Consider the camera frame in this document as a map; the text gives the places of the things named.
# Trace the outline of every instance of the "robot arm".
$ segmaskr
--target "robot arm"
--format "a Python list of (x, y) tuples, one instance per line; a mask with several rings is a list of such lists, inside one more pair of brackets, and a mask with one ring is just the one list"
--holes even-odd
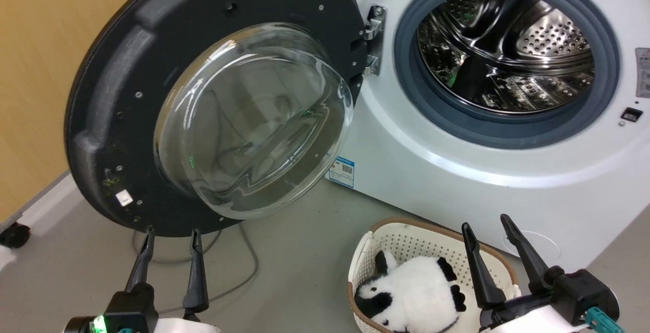
[[(508, 215), (501, 215), (508, 240), (515, 245), (529, 277), (530, 295), (506, 300), (480, 256), (469, 224), (462, 226), (476, 303), (482, 309), (480, 331), (492, 333), (573, 333), (591, 326), (596, 333), (624, 333), (615, 323), (619, 306), (614, 294), (587, 270), (564, 273), (548, 268)], [(63, 333), (220, 333), (200, 323), (197, 313), (209, 307), (200, 232), (192, 232), (192, 264), (183, 319), (159, 319), (153, 287), (146, 283), (153, 256), (153, 229), (147, 231), (124, 291), (113, 295), (104, 315), (74, 317)]]
[(508, 240), (517, 248), (529, 277), (530, 295), (506, 301), (480, 256), (469, 224), (462, 226), (481, 331), (494, 333), (572, 333), (591, 326), (597, 333), (624, 333), (616, 323), (619, 305), (611, 290), (587, 270), (564, 273), (548, 268), (510, 219), (501, 215)]
[(153, 256), (155, 232), (152, 227), (142, 242), (124, 291), (118, 291), (103, 315), (74, 317), (63, 333), (219, 333), (215, 326), (200, 323), (197, 313), (209, 307), (201, 233), (192, 231), (191, 266), (187, 294), (183, 298), (183, 319), (159, 319), (153, 305), (153, 286), (147, 284), (149, 262)]

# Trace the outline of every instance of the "gray rubber seal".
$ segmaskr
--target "gray rubber seal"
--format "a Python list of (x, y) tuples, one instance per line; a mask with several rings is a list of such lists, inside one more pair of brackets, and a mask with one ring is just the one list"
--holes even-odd
[(591, 90), (557, 109), (535, 115), (499, 115), (453, 97), (431, 76), (418, 50), (418, 25), (446, 0), (413, 0), (395, 33), (395, 69), (411, 102), (431, 122), (453, 136), (504, 149), (538, 148), (585, 129), (608, 106), (618, 84), (619, 48), (603, 13), (590, 0), (543, 0), (581, 28), (594, 56)]

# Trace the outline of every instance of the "black ear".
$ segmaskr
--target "black ear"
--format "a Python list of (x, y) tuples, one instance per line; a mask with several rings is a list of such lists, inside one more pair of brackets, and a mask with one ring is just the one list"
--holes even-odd
[(372, 319), (393, 303), (393, 297), (390, 293), (379, 293), (372, 298), (362, 298), (357, 295), (354, 297), (354, 302), (365, 316)]
[(456, 274), (453, 273), (453, 268), (447, 263), (444, 257), (438, 259), (438, 265), (440, 266), (440, 269), (443, 270), (447, 281), (455, 281), (457, 279)]
[(374, 300), (375, 304), (383, 311), (393, 303), (393, 296), (390, 293), (379, 293), (371, 300)]
[(453, 305), (456, 307), (457, 312), (464, 312), (467, 310), (467, 306), (465, 306), (465, 294), (460, 292), (460, 287), (458, 285), (453, 285), (451, 287), (451, 296), (453, 298)]
[(388, 263), (386, 263), (386, 256), (383, 255), (383, 250), (374, 257), (374, 265), (377, 267), (377, 272), (380, 275), (388, 274)]

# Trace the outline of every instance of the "basket handle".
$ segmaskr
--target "basket handle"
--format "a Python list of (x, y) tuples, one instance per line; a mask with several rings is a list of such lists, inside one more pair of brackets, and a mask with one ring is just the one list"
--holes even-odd
[(352, 255), (352, 262), (350, 263), (350, 270), (348, 271), (348, 282), (351, 283), (354, 279), (354, 273), (359, 269), (359, 264), (364, 260), (371, 240), (372, 231), (368, 231), (364, 236), (362, 236), (362, 240), (359, 241), (359, 244)]

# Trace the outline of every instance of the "gray cable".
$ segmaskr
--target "gray cable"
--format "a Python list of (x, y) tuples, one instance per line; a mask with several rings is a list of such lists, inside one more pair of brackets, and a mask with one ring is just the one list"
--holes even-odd
[[(246, 247), (248, 247), (248, 250), (250, 251), (250, 255), (253, 257), (253, 261), (255, 262), (255, 268), (253, 268), (253, 272), (250, 274), (250, 276), (248, 278), (246, 278), (246, 280), (241, 282), (241, 284), (236, 285), (235, 287), (232, 287), (231, 289), (228, 289), (228, 290), (222, 292), (221, 294), (218, 294), (217, 296), (213, 296), (213, 297), (209, 298), (208, 301), (210, 301), (210, 302), (215, 301), (215, 300), (217, 300), (219, 298), (223, 298), (227, 294), (230, 294), (230, 293), (236, 291), (237, 289), (239, 289), (243, 285), (248, 284), (248, 282), (250, 280), (252, 280), (253, 277), (255, 277), (255, 275), (257, 275), (257, 270), (259, 269), (259, 260), (257, 258), (257, 253), (255, 253), (255, 249), (253, 249), (253, 245), (250, 243), (250, 240), (248, 239), (248, 236), (246, 235), (246, 231), (244, 230), (244, 226), (242, 225), (241, 222), (239, 223), (239, 230), (242, 232), (242, 238), (244, 239), (244, 243), (246, 243)], [(219, 239), (220, 235), (221, 235), (221, 231), (219, 231), (218, 234), (216, 234), (214, 239), (205, 248), (204, 253), (207, 252), (207, 250), (209, 250), (210, 247), (212, 247), (214, 245), (214, 243), (216, 243), (216, 240)], [(135, 248), (135, 233), (133, 234), (133, 237), (132, 237), (132, 247), (133, 247), (133, 250), (137, 254), (137, 248)], [(158, 263), (158, 264), (175, 264), (175, 263), (187, 262), (187, 261), (190, 261), (190, 260), (191, 260), (191, 258), (186, 258), (186, 259), (179, 259), (177, 261), (156, 261), (155, 263)], [(165, 309), (165, 310), (162, 310), (161, 312), (158, 312), (158, 314), (167, 314), (167, 313), (171, 313), (171, 312), (177, 312), (179, 310), (183, 310), (183, 306), (178, 306), (176, 308)]]

